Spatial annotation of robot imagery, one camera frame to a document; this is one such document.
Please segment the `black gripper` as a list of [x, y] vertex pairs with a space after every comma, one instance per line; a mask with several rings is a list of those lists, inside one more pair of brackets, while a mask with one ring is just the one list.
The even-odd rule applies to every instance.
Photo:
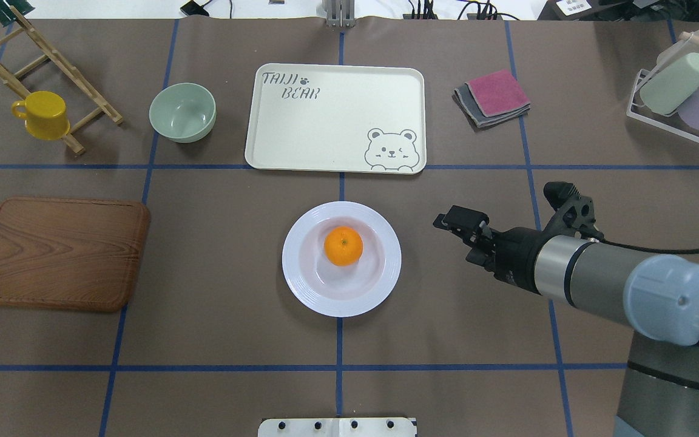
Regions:
[[541, 231], [516, 227], [505, 232], [491, 229], [482, 211], [453, 205], [436, 216], [433, 226], [458, 236], [471, 249], [466, 261], [482, 266], [505, 284], [538, 295], [535, 263], [544, 238]]

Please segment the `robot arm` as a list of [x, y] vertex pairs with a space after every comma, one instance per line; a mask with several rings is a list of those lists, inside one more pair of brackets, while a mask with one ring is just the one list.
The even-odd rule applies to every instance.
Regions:
[[699, 436], [699, 265], [599, 242], [593, 202], [557, 207], [544, 230], [491, 229], [452, 206], [434, 226], [502, 282], [632, 327], [615, 436]]

